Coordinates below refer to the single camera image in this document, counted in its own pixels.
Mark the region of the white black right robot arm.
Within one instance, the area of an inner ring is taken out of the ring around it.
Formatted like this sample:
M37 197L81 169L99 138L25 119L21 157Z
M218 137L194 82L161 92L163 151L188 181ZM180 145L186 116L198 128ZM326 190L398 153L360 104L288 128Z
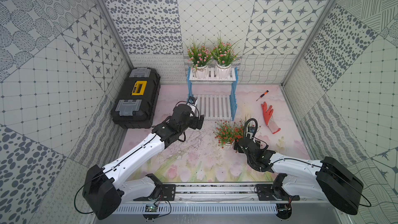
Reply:
M254 118L233 130L236 133L234 148L246 156L249 167L277 175L271 186L275 199L288 202L300 197L324 200L349 215L356 215L361 206L372 207L362 193L363 182L336 159L299 159L262 147L262 140L256 138L258 122Z

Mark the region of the orange black screwdriver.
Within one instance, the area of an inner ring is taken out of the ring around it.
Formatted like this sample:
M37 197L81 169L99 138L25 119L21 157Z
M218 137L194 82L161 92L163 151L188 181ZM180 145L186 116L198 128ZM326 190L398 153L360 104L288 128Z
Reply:
M256 101L258 101L259 99L261 99L261 98L263 98L266 94L268 94L269 93L269 91L268 90L266 90L264 93L262 93L257 99L256 99Z

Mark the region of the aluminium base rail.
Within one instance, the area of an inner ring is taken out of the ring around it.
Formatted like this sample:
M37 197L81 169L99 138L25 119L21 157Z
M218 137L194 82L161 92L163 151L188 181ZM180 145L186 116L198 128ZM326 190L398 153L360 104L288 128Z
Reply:
M149 197L121 200L117 195L97 203L99 206L93 212L99 220L111 214L142 215L150 220L171 214L271 214L287 219L293 209L288 204L331 206L315 198L276 196L272 183L163 184L159 196L153 200Z

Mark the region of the blue white wooden plant rack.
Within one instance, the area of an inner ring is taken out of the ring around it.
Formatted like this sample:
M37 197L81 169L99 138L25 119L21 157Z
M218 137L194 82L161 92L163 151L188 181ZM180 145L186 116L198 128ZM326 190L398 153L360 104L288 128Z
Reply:
M208 76L204 79L194 77L194 69L188 68L187 85L188 96L197 99L197 107L206 120L225 120L233 121L237 111L236 88L238 83L237 68L233 68L228 78L220 78L216 75L215 69L209 69ZM192 91L193 84L204 84L209 86L230 85L231 93L229 95L220 92L205 92L202 94L194 94Z

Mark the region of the red baby's breath potted plant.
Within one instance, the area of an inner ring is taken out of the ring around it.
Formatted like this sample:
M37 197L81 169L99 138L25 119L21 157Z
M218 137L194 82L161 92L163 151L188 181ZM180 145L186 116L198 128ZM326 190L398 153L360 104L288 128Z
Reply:
M244 124L242 121L233 122L224 120L216 121L215 124L215 139L222 148L233 145L235 141L238 141L244 136Z

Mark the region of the black yellow plastic toolbox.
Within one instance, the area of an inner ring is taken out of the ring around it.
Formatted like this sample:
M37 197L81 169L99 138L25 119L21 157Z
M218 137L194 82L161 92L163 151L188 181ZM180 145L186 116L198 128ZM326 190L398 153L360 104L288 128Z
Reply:
M160 93L161 76L154 68L132 69L115 100L111 117L123 129L149 129Z

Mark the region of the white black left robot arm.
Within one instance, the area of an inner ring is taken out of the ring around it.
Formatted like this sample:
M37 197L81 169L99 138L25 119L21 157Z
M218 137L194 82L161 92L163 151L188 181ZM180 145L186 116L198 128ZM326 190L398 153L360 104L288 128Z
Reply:
M196 98L180 101L172 115L153 127L150 134L138 145L115 161L99 167L94 165L87 174L85 183L78 189L90 207L90 213L103 220L117 208L130 201L153 201L158 207L164 201L170 204L171 196L163 183L154 175L147 174L141 179L128 178L153 156L167 149L174 142L184 142L187 129L200 130L204 115L201 115Z

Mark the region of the red rubber work glove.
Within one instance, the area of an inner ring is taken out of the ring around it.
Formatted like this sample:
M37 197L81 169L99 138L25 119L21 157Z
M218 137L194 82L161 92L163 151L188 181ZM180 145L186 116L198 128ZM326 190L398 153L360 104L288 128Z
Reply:
M274 112L273 106L268 105L266 102L263 102L261 104L261 107L263 110L263 118L266 126L273 134L278 133L280 131L280 127L276 124L276 122L273 119L273 112Z

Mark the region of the pink baby's breath potted plant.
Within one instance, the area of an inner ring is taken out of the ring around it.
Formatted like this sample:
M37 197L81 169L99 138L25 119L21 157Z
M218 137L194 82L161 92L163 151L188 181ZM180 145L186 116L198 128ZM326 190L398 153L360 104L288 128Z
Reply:
M191 62L193 76L197 79L205 79L209 74L209 63L213 56L205 43L197 43L194 40L187 46L188 60Z

